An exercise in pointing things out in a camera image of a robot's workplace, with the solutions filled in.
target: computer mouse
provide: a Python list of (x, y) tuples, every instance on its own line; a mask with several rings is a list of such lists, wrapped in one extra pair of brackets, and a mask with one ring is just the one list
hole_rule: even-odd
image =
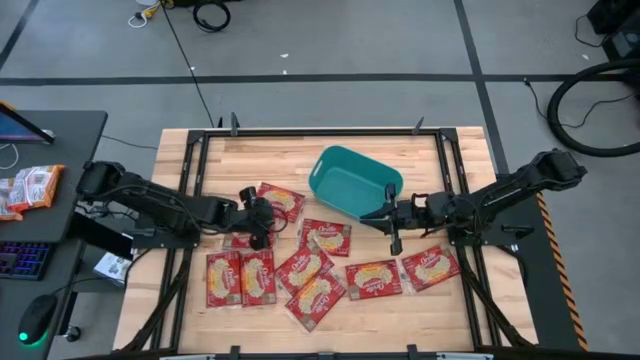
[(57, 303), (58, 298), (51, 294), (40, 295), (33, 299), (22, 314), (18, 326), (18, 339), (23, 344), (33, 344), (47, 332)]

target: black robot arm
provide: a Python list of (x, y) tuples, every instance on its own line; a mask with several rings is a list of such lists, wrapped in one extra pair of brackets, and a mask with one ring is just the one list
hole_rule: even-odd
[[(471, 194), (413, 194), (410, 200), (397, 201), (395, 186), (389, 184), (385, 204), (363, 216), (361, 222), (391, 235), (392, 255), (402, 252), (399, 230), (424, 229), (426, 236), (453, 228), (465, 236), (478, 238), (501, 211), (541, 190), (575, 187), (586, 173), (570, 153), (554, 149), (539, 153), (516, 172)], [(425, 199), (424, 204), (417, 204), (418, 199)]]
[(87, 202), (114, 201), (153, 219), (161, 231), (177, 237), (216, 233), (251, 234), (250, 245), (269, 247), (273, 208), (256, 196), (256, 189), (240, 191), (243, 210), (235, 201), (217, 196), (192, 197), (145, 180), (112, 162), (87, 162), (76, 191)]

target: red snack package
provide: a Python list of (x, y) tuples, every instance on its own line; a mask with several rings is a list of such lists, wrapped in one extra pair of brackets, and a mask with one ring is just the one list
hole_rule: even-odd
[[(269, 242), (271, 243), (271, 247), (276, 241), (276, 233), (269, 233)], [(251, 250), (251, 245), (249, 245), (249, 238), (251, 234), (247, 233), (230, 233), (224, 236), (224, 240), (222, 241), (222, 248), (228, 250)]]
[(424, 290), (460, 273), (460, 267), (451, 252), (442, 250), (440, 246), (404, 258), (402, 265), (415, 291)]
[[(267, 183), (260, 184), (257, 195), (269, 201), (274, 208), (284, 211), (287, 221), (290, 223), (298, 220), (298, 215), (300, 215), (304, 203), (304, 195)], [(278, 223), (277, 219), (282, 218), (282, 213), (276, 210), (274, 214), (276, 223)], [(276, 224), (276, 229), (281, 228), (281, 224)]]
[(402, 294), (395, 260), (349, 265), (346, 270), (351, 300)]
[(317, 273), (332, 267), (329, 256), (315, 241), (309, 241), (276, 269), (276, 279), (293, 296)]
[(207, 255), (207, 307), (242, 304), (240, 253)]
[(351, 225), (304, 219), (300, 231), (300, 248), (315, 240), (329, 255), (349, 256)]
[(345, 291), (331, 271), (322, 272), (304, 285), (285, 307), (311, 332)]
[(276, 303), (273, 251), (242, 255), (242, 306)]

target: plastic bin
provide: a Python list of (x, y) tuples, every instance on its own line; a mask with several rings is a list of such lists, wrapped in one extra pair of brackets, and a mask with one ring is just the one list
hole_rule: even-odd
[(309, 176), (318, 201), (358, 219), (384, 204), (388, 183), (400, 194), (403, 180), (397, 170), (342, 146), (325, 149)]

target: wooden tabletop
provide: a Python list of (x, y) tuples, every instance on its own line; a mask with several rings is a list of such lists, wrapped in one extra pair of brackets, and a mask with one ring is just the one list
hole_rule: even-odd
[[(164, 130), (152, 178), (154, 182), (178, 187), (187, 133), (186, 129)], [(470, 190), (495, 181), (483, 129), (460, 127), (458, 135)], [(414, 192), (432, 193), (444, 189), (433, 137), (251, 137), (214, 138), (211, 141), (203, 195), (215, 194), (238, 200), (240, 189), (257, 186), (261, 181), (304, 194), (306, 201), (301, 219), (353, 225), (350, 256), (332, 257), (336, 264), (334, 270), (341, 277), (345, 276), (345, 265), (392, 258), (388, 236), (315, 201), (307, 179), (322, 151), (331, 145), (348, 147), (397, 169), (404, 178), (401, 198), (408, 198)], [(187, 194), (193, 193), (197, 158), (194, 156)], [(448, 159), (453, 163), (450, 153)], [(289, 224), (280, 233), (274, 247), (276, 266), (296, 251), (297, 230), (297, 224)], [(420, 233), (401, 233), (404, 252), (400, 258), (434, 245), (449, 247), (444, 232), (425, 239), (419, 238)], [(221, 242), (221, 236), (203, 237), (194, 252), (180, 341), (182, 353), (228, 353), (232, 345), (240, 345), (243, 353), (390, 352), (406, 351), (407, 344), (417, 344), (420, 351), (472, 350), (459, 276), (414, 295), (355, 302), (343, 297), (312, 333), (302, 330), (289, 316), (284, 307), (288, 297), (280, 290), (276, 305), (207, 309), (205, 258), (220, 250)], [(132, 269), (114, 348), (129, 342), (155, 307), (165, 254), (165, 250), (153, 250)], [(484, 249), (484, 257), (494, 300), (520, 333), (535, 342), (517, 261), (491, 247)], [(484, 309), (477, 298), (476, 306), (483, 340), (488, 344)], [(172, 311), (170, 309), (166, 317), (163, 345), (168, 344)]]

